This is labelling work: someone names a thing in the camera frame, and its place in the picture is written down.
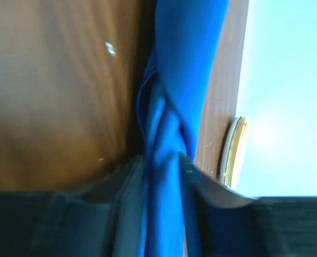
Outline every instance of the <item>blue cloth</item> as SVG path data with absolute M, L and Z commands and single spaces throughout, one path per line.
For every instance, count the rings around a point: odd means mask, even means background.
M 182 256 L 179 153 L 194 159 L 200 115 L 228 0 L 157 0 L 155 45 L 137 114 L 148 171 L 145 256 Z

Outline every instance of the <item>dark blue cloth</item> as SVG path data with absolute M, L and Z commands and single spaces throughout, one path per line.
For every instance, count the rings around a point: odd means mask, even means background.
M 157 1 L 155 45 L 137 106 L 149 181 L 148 257 L 183 254 L 179 153 L 195 157 L 201 110 L 227 6 L 227 0 Z

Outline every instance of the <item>blue fabric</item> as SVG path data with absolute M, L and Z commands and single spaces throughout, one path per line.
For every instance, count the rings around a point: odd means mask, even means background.
M 227 0 L 157 0 L 155 45 L 138 95 L 148 170 L 145 256 L 183 255 L 179 153 L 194 159 Z

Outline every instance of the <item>light blue wall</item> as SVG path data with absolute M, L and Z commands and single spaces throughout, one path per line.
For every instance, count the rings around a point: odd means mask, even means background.
M 251 130 L 236 190 L 317 195 L 317 0 L 250 0 L 237 115 Z

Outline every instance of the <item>wood panel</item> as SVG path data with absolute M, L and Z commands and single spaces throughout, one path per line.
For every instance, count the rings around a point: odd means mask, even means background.
M 139 151 L 134 95 L 154 9 L 0 0 L 0 190 L 79 186 Z
M 236 114 L 248 0 L 230 0 L 203 107 L 195 163 L 212 177 L 225 132 Z

